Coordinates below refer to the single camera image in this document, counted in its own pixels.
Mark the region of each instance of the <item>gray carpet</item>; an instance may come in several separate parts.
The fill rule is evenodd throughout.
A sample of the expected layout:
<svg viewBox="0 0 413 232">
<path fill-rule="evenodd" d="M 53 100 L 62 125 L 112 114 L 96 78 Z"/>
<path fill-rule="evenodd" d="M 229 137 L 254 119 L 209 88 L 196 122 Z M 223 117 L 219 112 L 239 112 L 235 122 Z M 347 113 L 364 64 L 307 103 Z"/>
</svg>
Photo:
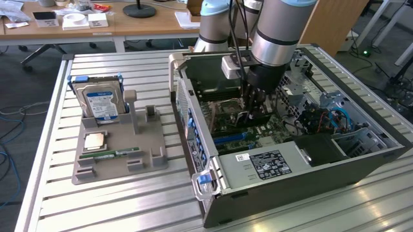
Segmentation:
<svg viewBox="0 0 413 232">
<path fill-rule="evenodd" d="M 362 17 L 354 27 L 356 32 L 360 32 L 366 23 L 371 18 L 371 14 L 367 17 Z M 362 49 L 368 43 L 370 39 L 374 36 L 380 24 L 378 23 L 368 34 L 364 43 L 360 45 Z M 147 48 L 144 45 L 145 41 L 137 43 L 129 43 L 131 48 L 127 51 L 139 51 L 139 50 L 157 50 L 157 49 L 173 49 L 179 48 L 176 40 L 155 40 L 152 41 L 153 48 Z M 193 45 L 195 39 L 183 39 L 184 46 Z M 393 62 L 397 60 L 398 56 L 407 48 L 409 44 L 413 42 L 413 36 L 407 32 L 402 31 L 398 28 L 391 30 L 387 38 L 380 44 L 380 54 L 372 53 L 368 60 L 371 62 L 383 62 L 389 64 L 390 69 L 394 72 L 398 70 Z M 85 53 L 106 53 L 115 52 L 115 47 L 111 42 L 96 43 L 97 48 L 92 49 L 88 46 L 88 43 L 78 44 L 66 44 L 61 48 L 73 54 L 85 54 Z M 29 51 L 34 51 L 38 46 L 28 46 Z M 21 70 L 20 61 L 28 53 L 24 53 L 17 50 L 16 46 L 10 46 L 6 53 L 0 56 L 0 69 L 4 75 L 0 78 L 0 108 L 6 106 L 22 106 L 32 104 L 34 102 L 42 102 L 49 100 L 56 74 L 60 65 L 61 54 L 50 49 L 46 51 L 37 59 L 34 59 L 29 65 L 33 67 L 32 73 L 25 73 Z M 367 63 L 347 53 L 339 53 L 335 56 L 339 63 L 350 70 L 367 65 Z M 374 72 L 374 67 L 363 69 L 356 73 L 359 78 L 363 81 L 375 86 L 376 83 L 382 83 L 386 80 L 383 74 L 376 74 Z M 407 75 L 413 77 L 413 68 L 409 69 Z M 36 107 L 36 110 L 44 110 L 45 106 Z M 21 115 L 16 115 L 13 119 L 20 119 Z M 16 205 L 8 205 L 0 209 L 0 231 L 8 232 L 14 228 L 17 216 L 18 216 L 18 201 L 22 200 L 25 185 L 29 177 L 29 172 L 32 168 L 32 162 L 37 149 L 37 142 L 40 139 L 40 134 L 42 130 L 45 115 L 26 116 L 24 120 L 24 132 L 21 135 L 10 142 L 6 143 L 6 149 L 9 154 L 13 156 L 16 167 L 18 170 L 18 175 L 21 179 L 21 191 L 13 200 Z M 0 120 L 0 135 L 2 135 L 9 128 L 13 126 L 14 122 L 5 122 Z M 0 175 L 4 173 L 6 165 L 0 166 Z M 16 191 L 16 178 L 12 172 L 8 173 L 6 177 L 0 181 L 0 202 L 4 202 L 9 199 Z"/>
</svg>

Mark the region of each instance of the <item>slotted metal table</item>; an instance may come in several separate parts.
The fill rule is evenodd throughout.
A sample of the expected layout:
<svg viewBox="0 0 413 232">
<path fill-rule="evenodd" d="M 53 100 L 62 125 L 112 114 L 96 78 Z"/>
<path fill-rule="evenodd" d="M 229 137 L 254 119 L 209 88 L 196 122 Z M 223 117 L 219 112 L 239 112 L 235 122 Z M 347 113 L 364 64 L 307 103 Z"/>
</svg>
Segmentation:
<svg viewBox="0 0 413 232">
<path fill-rule="evenodd" d="M 411 124 L 319 49 L 304 46 L 348 87 L 413 141 Z M 168 55 L 185 50 L 74 55 L 62 60 L 21 205 L 16 231 L 336 232 L 413 230 L 413 155 L 405 154 L 356 184 L 204 229 L 168 99 Z M 115 75 L 136 90 L 136 110 L 161 113 L 168 168 L 73 185 L 80 114 L 66 75 Z M 314 80 L 336 88 L 320 72 Z"/>
</svg>

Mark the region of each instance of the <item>circuit board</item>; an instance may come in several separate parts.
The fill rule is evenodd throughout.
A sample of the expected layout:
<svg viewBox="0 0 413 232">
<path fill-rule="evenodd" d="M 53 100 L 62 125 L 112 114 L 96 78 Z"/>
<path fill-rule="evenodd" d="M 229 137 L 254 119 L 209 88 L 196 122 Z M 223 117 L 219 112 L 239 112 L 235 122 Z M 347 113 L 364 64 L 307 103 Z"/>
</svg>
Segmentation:
<svg viewBox="0 0 413 232">
<path fill-rule="evenodd" d="M 233 120 L 241 112 L 237 99 L 203 102 L 200 108 L 219 155 L 280 144 L 291 137 L 276 114 L 262 125 L 236 127 Z"/>
</svg>

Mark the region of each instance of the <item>hard drive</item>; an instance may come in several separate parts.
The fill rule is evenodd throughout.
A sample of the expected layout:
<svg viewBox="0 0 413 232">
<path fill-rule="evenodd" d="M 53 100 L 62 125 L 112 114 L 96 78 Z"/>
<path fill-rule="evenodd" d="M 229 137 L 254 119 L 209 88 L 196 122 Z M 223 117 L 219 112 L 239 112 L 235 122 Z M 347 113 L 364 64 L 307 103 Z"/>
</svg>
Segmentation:
<svg viewBox="0 0 413 232">
<path fill-rule="evenodd" d="M 76 95 L 84 117 L 97 124 L 116 122 L 127 112 L 123 101 L 121 75 L 105 77 L 68 76 L 68 85 Z"/>
</svg>

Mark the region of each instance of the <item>office chair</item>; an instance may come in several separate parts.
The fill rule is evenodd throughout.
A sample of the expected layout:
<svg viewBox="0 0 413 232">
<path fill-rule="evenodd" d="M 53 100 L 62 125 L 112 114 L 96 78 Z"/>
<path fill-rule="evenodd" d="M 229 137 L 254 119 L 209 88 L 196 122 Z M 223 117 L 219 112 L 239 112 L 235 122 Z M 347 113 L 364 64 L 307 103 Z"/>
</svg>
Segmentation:
<svg viewBox="0 0 413 232">
<path fill-rule="evenodd" d="M 90 48 L 96 48 L 94 43 L 89 43 Z M 56 49 L 61 54 L 66 54 L 65 51 L 61 49 L 61 47 L 57 44 L 44 44 L 21 62 L 21 67 L 22 70 L 26 72 L 30 72 L 33 70 L 32 66 L 28 66 L 26 63 L 33 60 L 41 53 L 44 53 L 49 48 Z M 26 51 L 26 46 L 20 46 L 18 45 L 18 50 L 20 51 Z"/>
</svg>

